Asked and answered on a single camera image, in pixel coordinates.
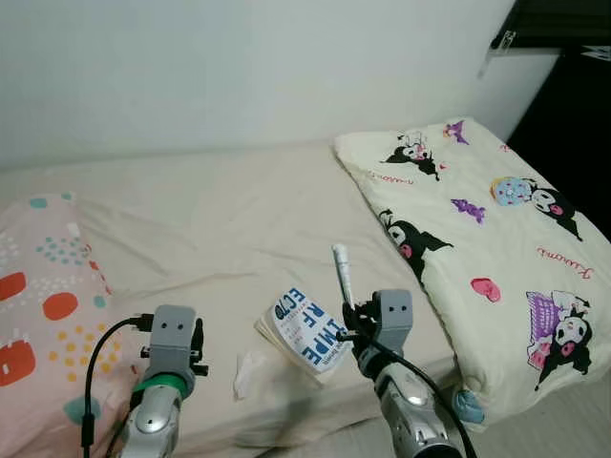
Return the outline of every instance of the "cartoon print pillowcase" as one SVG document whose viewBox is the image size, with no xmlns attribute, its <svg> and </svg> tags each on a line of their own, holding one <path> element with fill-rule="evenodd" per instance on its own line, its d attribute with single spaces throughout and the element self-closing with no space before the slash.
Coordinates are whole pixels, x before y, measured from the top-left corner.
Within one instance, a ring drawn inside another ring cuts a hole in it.
<svg viewBox="0 0 611 458">
<path fill-rule="evenodd" d="M 0 213 L 1 456 L 77 456 L 89 358 L 123 318 L 111 302 L 72 194 L 27 198 Z M 136 381 L 126 343 L 115 334 L 95 367 L 97 442 Z"/>
<path fill-rule="evenodd" d="M 452 339 L 464 421 L 611 366 L 611 244 L 507 145 L 465 118 L 335 149 Z"/>
</svg>

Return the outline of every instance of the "bed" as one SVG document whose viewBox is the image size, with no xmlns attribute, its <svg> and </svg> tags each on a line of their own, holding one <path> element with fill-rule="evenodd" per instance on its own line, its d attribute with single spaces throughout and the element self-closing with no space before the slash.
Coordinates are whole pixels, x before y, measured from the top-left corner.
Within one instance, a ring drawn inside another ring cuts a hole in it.
<svg viewBox="0 0 611 458">
<path fill-rule="evenodd" d="M 324 143 L 4 171 L 0 211 L 15 199 L 65 191 L 76 197 L 119 315 L 172 303 L 204 319 L 210 375 L 183 406 L 178 457 L 256 456 L 380 415 L 351 357 L 319 388 L 253 328 L 292 285 L 341 316 L 333 242 L 348 246 L 356 298 L 411 291 L 406 357 L 442 384 L 457 374 L 418 280 Z M 237 359 L 253 350 L 266 360 L 238 401 Z"/>
</svg>

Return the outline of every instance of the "white tube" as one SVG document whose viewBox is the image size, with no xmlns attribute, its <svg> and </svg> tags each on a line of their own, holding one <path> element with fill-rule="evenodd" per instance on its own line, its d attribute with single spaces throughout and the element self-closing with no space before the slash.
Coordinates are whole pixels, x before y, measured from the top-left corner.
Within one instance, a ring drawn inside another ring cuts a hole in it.
<svg viewBox="0 0 611 458">
<path fill-rule="evenodd" d="M 335 260 L 335 269 L 337 270 L 337 278 L 342 289 L 342 296 L 352 309 L 354 301 L 352 299 L 352 290 L 350 288 L 350 267 L 348 265 L 348 249 L 341 243 L 336 243 L 331 246 L 333 251 L 333 259 Z"/>
</svg>

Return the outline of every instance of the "black cable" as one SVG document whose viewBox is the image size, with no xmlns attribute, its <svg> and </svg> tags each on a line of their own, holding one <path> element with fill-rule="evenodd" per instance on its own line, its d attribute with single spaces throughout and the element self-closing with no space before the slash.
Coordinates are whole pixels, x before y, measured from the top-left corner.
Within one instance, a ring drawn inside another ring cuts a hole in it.
<svg viewBox="0 0 611 458">
<path fill-rule="evenodd" d="M 448 412 L 448 414 L 452 418 L 452 421 L 456 425 L 456 428 L 458 429 L 458 432 L 460 433 L 460 438 L 462 439 L 462 444 L 465 448 L 465 453 L 467 454 L 467 458 L 477 458 L 477 455 L 475 454 L 474 445 L 471 442 L 471 438 L 469 437 L 469 434 L 467 434 L 467 430 L 465 429 L 462 422 L 458 418 L 458 415 L 456 415 L 456 412 L 454 411 L 453 407 L 450 404 L 448 404 L 448 402 L 443 397 L 443 394 L 441 393 L 441 390 L 439 389 L 437 384 L 426 373 L 424 373 L 420 368 L 410 363 L 405 358 L 402 358 L 401 356 L 397 355 L 390 348 L 382 345 L 381 343 L 375 341 L 374 339 L 366 335 L 359 334 L 358 337 L 369 341 L 369 344 L 371 344 L 372 346 L 380 350 L 380 352 L 384 353 L 389 358 L 395 360 L 399 364 L 402 364 L 407 369 L 411 370 L 418 377 L 420 377 L 424 382 L 426 382 L 428 386 L 431 387 L 432 392 L 439 399 L 441 406 Z"/>
<path fill-rule="evenodd" d="M 127 324 L 138 325 L 140 323 L 139 320 L 140 318 L 128 318 L 127 320 L 122 320 L 118 322 L 108 331 L 106 331 L 95 345 L 94 353 L 92 353 L 92 357 L 89 360 L 89 366 L 87 367 L 87 377 L 85 379 L 85 413 L 83 414 L 80 434 L 80 445 L 83 447 L 83 458 L 89 458 L 90 447 L 94 443 L 95 439 L 95 416 L 92 413 L 92 378 L 94 377 L 94 367 L 95 360 L 97 359 L 97 354 L 102 349 L 104 343 L 106 343 L 108 338 L 111 337 L 111 335 L 115 331 Z"/>
</svg>

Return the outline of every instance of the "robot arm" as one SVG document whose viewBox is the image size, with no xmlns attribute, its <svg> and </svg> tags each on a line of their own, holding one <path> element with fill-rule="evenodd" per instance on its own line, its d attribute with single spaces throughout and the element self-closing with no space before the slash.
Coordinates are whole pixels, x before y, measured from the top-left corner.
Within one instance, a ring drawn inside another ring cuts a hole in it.
<svg viewBox="0 0 611 458">
<path fill-rule="evenodd" d="M 205 376 L 202 358 L 202 320 L 188 307 L 161 305 L 153 319 L 150 347 L 140 356 L 151 363 L 132 396 L 131 412 L 123 429 L 125 447 L 120 458 L 169 458 L 179 437 L 182 401 Z"/>
<path fill-rule="evenodd" d="M 371 301 L 353 304 L 346 248 L 334 245 L 333 255 L 344 297 L 344 323 L 348 328 L 348 333 L 337 334 L 337 340 L 354 343 L 352 353 L 359 370 L 375 382 L 397 458 L 460 458 L 458 448 L 448 439 L 436 413 L 434 393 L 422 381 L 432 384 L 437 393 L 438 388 L 420 369 L 403 359 L 403 344 L 412 326 L 411 293 L 376 291 Z M 443 399 L 439 401 L 452 409 Z M 464 427 L 452 411 L 449 413 L 457 422 L 467 457 L 475 458 Z"/>
</svg>

